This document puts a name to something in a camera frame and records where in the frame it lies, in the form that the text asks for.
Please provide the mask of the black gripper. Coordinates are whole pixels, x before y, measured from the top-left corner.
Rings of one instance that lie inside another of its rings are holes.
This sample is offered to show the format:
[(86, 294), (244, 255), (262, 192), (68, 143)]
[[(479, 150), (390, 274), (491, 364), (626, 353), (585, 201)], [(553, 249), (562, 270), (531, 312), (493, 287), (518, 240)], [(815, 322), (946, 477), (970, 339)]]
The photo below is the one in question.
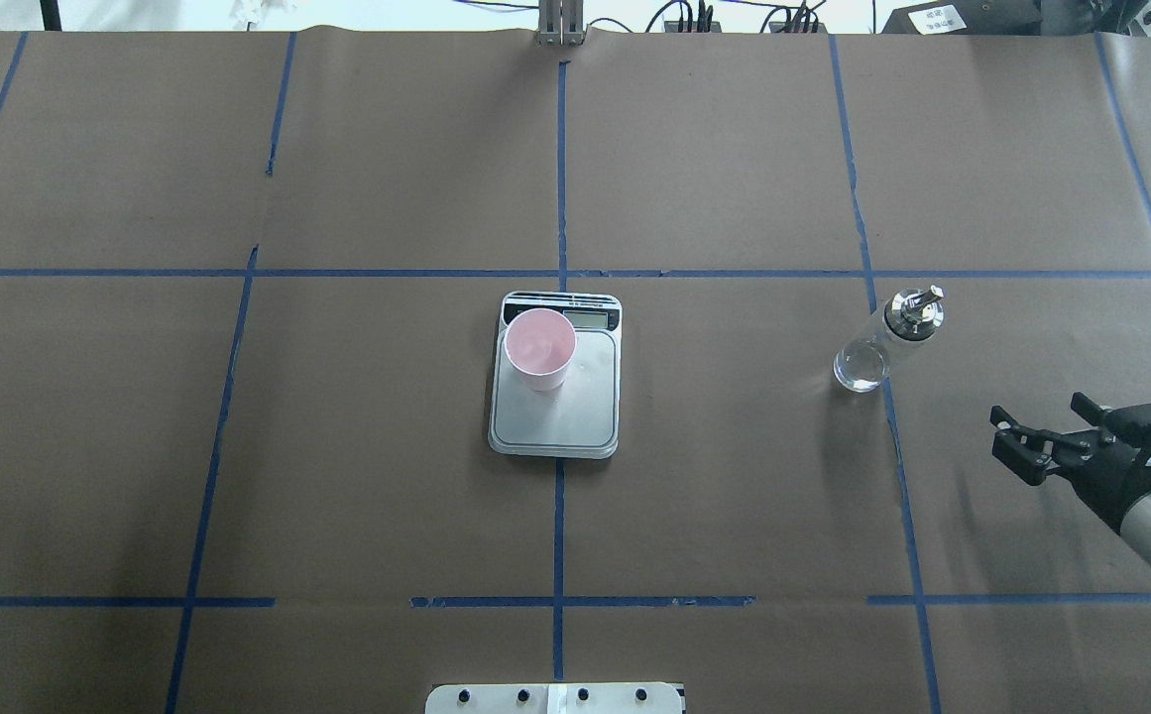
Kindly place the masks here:
[[(1114, 432), (1105, 407), (1087, 393), (1070, 395), (1070, 412), (1092, 430)], [(1070, 483), (1098, 521), (1119, 534), (1125, 516), (1141, 497), (1151, 493), (1151, 468), (1145, 451), (1122, 442), (1104, 443), (1088, 439), (1091, 451), (1082, 451), (1082, 440), (1051, 430), (1034, 430), (1020, 424), (1003, 407), (992, 407), (990, 424), (994, 426), (991, 455), (1016, 474), (1022, 483), (1038, 487), (1055, 469), (1055, 448), (1061, 448), (1061, 476)]]

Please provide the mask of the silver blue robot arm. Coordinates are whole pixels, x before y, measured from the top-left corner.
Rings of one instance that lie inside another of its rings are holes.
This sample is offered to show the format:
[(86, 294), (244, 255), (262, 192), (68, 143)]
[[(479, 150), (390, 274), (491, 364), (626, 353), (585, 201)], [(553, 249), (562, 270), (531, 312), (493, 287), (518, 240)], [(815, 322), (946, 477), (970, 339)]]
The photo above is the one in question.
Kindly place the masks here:
[(1076, 392), (1070, 412), (1087, 430), (1032, 428), (992, 407), (992, 456), (1031, 487), (1059, 476), (1151, 568), (1151, 402), (1105, 407)]

